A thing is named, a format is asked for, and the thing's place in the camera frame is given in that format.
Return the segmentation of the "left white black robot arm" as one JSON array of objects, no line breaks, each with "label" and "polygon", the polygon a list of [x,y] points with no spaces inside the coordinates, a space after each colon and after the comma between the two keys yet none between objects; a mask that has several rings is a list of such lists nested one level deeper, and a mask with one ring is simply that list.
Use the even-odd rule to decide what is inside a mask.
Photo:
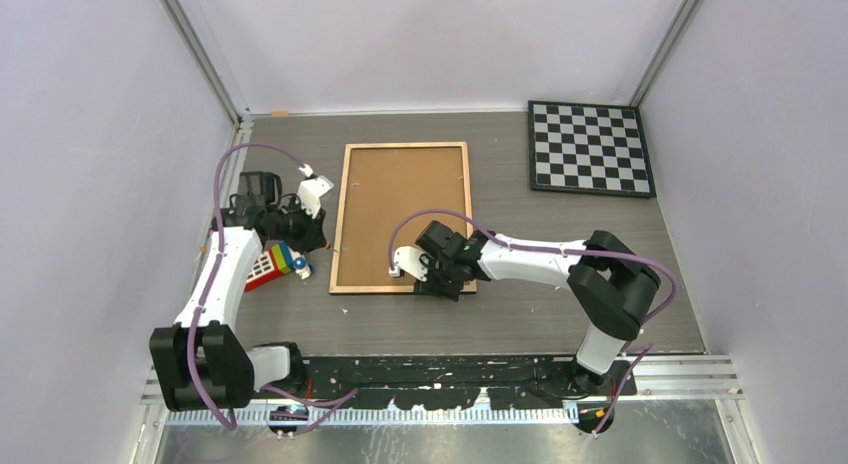
[{"label": "left white black robot arm", "polygon": [[246,350],[234,328],[249,275],[267,242],[285,245],[288,267],[305,275],[308,253],[327,247],[323,197],[334,187],[309,166],[293,193],[271,172],[243,172],[211,226],[212,248],[184,309],[168,327],[153,330],[149,350],[163,400],[171,411],[240,409],[263,386],[298,396],[306,366],[293,342]]}]

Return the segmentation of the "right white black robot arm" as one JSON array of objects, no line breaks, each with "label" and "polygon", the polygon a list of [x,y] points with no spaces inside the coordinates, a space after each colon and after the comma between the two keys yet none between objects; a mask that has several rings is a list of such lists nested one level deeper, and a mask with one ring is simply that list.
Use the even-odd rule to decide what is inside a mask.
[{"label": "right white black robot arm", "polygon": [[483,230],[465,237],[437,220],[414,245],[393,250],[390,273],[412,276],[419,295],[452,301],[471,281],[568,288],[589,319],[568,376],[572,388],[589,395],[610,382],[613,361],[637,338],[661,285],[659,275],[607,231],[555,243]]}]

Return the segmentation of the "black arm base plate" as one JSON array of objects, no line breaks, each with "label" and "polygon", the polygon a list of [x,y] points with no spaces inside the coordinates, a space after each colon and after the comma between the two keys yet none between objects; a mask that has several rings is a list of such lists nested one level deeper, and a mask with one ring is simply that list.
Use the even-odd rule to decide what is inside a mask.
[{"label": "black arm base plate", "polygon": [[592,393],[571,381],[570,355],[436,355],[305,357],[296,377],[273,385],[315,401],[339,399],[355,389],[346,409],[428,411],[470,408],[487,397],[498,411],[560,408],[566,400],[607,403],[622,388],[633,396],[633,380],[622,379],[629,362],[614,363]]}]

